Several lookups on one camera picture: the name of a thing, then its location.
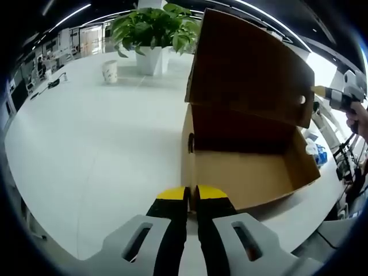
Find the white plant pot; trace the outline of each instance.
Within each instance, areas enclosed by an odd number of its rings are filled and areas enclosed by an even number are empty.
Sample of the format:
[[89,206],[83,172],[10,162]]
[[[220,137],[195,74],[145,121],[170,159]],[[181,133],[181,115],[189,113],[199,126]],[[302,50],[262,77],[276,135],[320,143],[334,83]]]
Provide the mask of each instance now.
[[161,47],[155,47],[153,50],[150,47],[140,47],[140,49],[145,56],[136,54],[139,73],[149,76],[163,75],[166,73],[169,47],[163,49]]

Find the desk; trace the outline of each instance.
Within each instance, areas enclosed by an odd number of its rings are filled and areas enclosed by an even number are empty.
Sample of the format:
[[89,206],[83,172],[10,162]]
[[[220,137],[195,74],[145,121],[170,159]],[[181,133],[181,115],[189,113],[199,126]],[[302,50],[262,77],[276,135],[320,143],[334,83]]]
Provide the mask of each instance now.
[[[6,135],[10,169],[29,210],[78,259],[98,252],[104,237],[132,216],[145,214],[158,193],[180,185],[193,56],[171,53],[168,73],[160,78],[137,75],[134,55],[106,53],[68,63],[55,73],[67,72],[68,82],[27,99]],[[111,59],[118,60],[121,78],[108,86],[101,66]],[[311,128],[319,133],[313,123]],[[321,136],[317,142],[326,146]],[[284,250],[312,234],[341,195],[335,169],[328,150],[320,179],[258,212]]]

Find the hand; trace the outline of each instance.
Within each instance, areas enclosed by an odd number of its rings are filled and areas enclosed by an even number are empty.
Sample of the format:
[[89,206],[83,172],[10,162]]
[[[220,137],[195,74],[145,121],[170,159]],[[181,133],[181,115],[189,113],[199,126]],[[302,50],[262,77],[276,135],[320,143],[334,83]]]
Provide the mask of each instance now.
[[360,102],[352,102],[350,107],[355,110],[356,114],[346,113],[348,118],[346,124],[351,127],[355,121],[358,121],[358,134],[368,141],[368,111]]

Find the paper cup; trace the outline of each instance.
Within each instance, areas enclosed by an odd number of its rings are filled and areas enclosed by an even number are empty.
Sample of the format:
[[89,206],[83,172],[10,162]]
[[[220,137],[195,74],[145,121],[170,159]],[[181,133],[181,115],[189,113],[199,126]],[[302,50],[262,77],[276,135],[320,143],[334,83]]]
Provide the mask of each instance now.
[[110,60],[102,65],[102,75],[108,84],[117,82],[117,61]]

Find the wall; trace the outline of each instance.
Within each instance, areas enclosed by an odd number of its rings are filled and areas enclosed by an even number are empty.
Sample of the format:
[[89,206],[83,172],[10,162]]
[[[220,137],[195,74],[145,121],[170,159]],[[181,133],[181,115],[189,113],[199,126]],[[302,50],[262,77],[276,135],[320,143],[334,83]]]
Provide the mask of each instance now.
[[65,49],[70,48],[71,38],[70,38],[69,28],[61,30],[59,32],[58,38],[59,38],[59,49],[60,50],[63,51]]

